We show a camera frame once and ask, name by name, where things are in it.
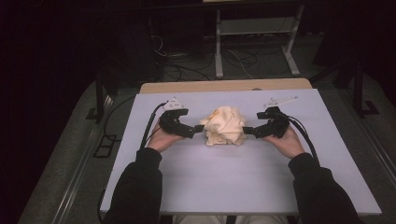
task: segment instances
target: white cable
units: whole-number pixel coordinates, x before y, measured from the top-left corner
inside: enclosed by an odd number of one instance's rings
[[[161,41],[160,47],[159,47],[158,49],[154,49],[154,51],[155,51],[156,53],[158,53],[159,55],[163,56],[163,57],[167,57],[168,54],[166,53],[166,51],[163,51],[163,53],[160,52],[160,50],[163,48],[163,39],[162,39],[160,36],[157,36],[157,35],[152,35],[151,37],[153,37],[153,38],[159,38],[160,41]]]
[[[239,61],[239,63],[241,64],[242,69],[244,70],[244,72],[251,78],[254,79],[245,69],[244,65],[242,64],[242,60],[238,57],[238,55],[236,55],[234,52],[232,52],[231,50],[227,49],[227,51],[231,52]]]

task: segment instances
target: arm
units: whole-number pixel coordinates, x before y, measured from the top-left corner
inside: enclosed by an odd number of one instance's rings
[[[161,152],[182,139],[156,125],[146,148],[136,152],[135,162],[122,173],[103,223],[157,224],[163,194],[163,175],[159,170]]]
[[[304,224],[310,223],[362,223],[347,193],[333,179],[329,169],[321,168],[303,147],[295,131],[289,127],[282,138],[267,136],[286,157],[293,182],[300,217]]]

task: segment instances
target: wooden table edge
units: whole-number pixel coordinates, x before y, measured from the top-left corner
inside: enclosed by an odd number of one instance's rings
[[[312,89],[306,78],[274,78],[249,80],[216,80],[191,82],[145,83],[140,93],[196,92],[196,91],[251,91]]]

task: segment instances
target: white board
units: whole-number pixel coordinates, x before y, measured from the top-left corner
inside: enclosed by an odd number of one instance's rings
[[[160,103],[176,97],[188,108],[180,117],[194,126],[222,105],[236,106],[257,127],[263,104],[271,98],[295,97],[280,110],[297,118],[307,129],[320,164],[330,168],[335,180],[346,190],[360,215],[380,214],[381,210],[317,90],[214,91],[139,94],[134,100],[120,150],[116,158],[101,210],[107,211],[113,190],[124,168],[135,160],[150,114]],[[309,147],[300,136],[305,151]],[[290,214],[297,213],[289,159],[271,144],[249,135],[241,146],[205,145],[205,133],[176,142],[162,153],[163,214]]]

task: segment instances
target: black sleeve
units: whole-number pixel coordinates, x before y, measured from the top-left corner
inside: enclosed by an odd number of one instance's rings
[[[308,153],[293,158],[289,168],[300,217],[304,224],[363,223],[344,189]]]
[[[158,224],[163,194],[161,154],[144,148],[122,173],[103,223]]]

